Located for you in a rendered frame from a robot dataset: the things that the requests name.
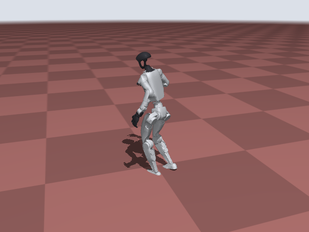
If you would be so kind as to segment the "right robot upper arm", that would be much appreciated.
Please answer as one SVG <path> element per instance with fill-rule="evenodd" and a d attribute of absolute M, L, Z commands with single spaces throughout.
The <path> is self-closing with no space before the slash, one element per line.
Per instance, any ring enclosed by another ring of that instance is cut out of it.
<path fill-rule="evenodd" d="M 167 87 L 169 85 L 169 80 L 166 78 L 166 76 L 162 73 L 162 70 L 161 69 L 157 69 L 160 73 L 160 76 L 161 76 L 161 80 L 162 80 L 162 83 L 163 83 L 163 87 Z"/>

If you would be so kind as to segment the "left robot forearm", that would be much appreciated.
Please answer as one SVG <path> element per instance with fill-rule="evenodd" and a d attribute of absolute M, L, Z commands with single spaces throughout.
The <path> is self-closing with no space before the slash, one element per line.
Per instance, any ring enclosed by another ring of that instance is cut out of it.
<path fill-rule="evenodd" d="M 140 115 L 141 112 L 145 112 L 147 110 L 147 107 L 148 107 L 148 104 L 150 103 L 150 99 L 148 98 L 149 97 L 149 90 L 146 90 L 145 91 L 145 94 L 144 94 L 144 98 L 143 98 L 143 101 L 141 103 L 141 106 L 140 108 L 137 110 L 137 113 Z"/>

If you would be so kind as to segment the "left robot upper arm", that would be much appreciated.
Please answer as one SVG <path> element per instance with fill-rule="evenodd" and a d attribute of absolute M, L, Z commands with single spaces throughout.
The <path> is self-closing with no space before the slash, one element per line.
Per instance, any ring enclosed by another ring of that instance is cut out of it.
<path fill-rule="evenodd" d="M 152 90 L 151 86 L 147 82 L 147 77 L 144 75 L 141 75 L 141 77 L 138 80 L 138 83 L 143 87 L 144 90 L 149 90 L 149 98 L 152 98 L 154 96 L 154 91 Z"/>

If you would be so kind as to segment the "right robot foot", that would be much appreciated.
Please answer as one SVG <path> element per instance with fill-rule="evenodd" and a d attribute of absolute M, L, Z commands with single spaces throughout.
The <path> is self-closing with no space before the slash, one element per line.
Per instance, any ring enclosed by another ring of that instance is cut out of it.
<path fill-rule="evenodd" d="M 163 165 L 164 168 L 166 169 L 177 169 L 177 165 L 175 163 L 171 162 L 171 165 L 169 165 L 168 163 Z"/>

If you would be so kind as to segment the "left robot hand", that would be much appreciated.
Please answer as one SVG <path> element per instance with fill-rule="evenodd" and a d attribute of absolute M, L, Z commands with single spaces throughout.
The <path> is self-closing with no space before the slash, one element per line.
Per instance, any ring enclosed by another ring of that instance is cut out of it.
<path fill-rule="evenodd" d="M 138 127 L 137 127 L 137 123 L 138 123 L 138 121 L 139 121 L 139 118 L 140 118 L 142 115 L 143 115 L 143 112 L 141 112 L 140 115 L 136 112 L 136 114 L 132 116 L 133 119 L 131 120 L 131 122 L 132 122 L 132 124 L 133 124 L 136 128 L 138 128 Z"/>

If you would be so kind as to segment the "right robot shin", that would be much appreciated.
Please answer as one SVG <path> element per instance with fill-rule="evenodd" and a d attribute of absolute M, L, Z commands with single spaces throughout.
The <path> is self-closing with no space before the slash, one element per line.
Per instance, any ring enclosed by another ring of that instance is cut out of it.
<path fill-rule="evenodd" d="M 161 136 L 161 138 L 162 138 L 162 136 Z M 158 143 L 158 144 L 155 144 L 155 143 L 154 143 L 154 145 L 156 146 L 156 148 L 157 148 L 157 150 L 159 151 L 159 153 L 160 153 L 160 154 L 164 157 L 164 159 L 167 161 L 167 163 L 168 163 L 169 165 L 171 165 L 172 160 L 171 160 L 171 158 L 170 158 L 170 156 L 169 156 L 167 146 L 166 146 L 165 142 L 163 141 L 163 139 L 162 139 L 162 141 L 161 141 L 160 143 Z M 173 163 L 173 162 L 172 162 L 172 163 Z"/>

